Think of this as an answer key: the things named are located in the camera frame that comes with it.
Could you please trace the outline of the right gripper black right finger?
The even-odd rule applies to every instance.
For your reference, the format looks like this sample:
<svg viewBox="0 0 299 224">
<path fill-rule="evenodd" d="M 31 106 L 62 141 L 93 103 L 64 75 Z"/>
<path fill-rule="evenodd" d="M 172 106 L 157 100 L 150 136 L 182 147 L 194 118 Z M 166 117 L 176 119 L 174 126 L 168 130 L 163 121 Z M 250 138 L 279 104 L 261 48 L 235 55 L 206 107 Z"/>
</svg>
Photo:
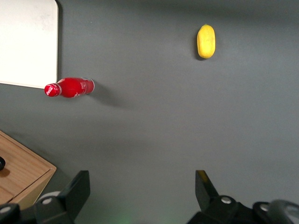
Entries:
<svg viewBox="0 0 299 224">
<path fill-rule="evenodd" d="M 230 196 L 219 195 L 204 170 L 195 172 L 195 195 L 200 211 L 189 224 L 256 224 L 253 210 Z"/>
</svg>

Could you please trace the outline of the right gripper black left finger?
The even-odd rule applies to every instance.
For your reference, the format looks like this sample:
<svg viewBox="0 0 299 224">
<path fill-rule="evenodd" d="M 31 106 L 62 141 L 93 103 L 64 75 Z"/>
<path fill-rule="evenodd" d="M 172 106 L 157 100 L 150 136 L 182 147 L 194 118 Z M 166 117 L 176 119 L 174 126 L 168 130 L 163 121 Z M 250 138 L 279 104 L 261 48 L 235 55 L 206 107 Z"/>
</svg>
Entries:
<svg viewBox="0 0 299 224">
<path fill-rule="evenodd" d="M 89 171 L 79 171 L 63 190 L 47 193 L 35 203 L 36 223 L 73 224 L 89 195 Z"/>
</svg>

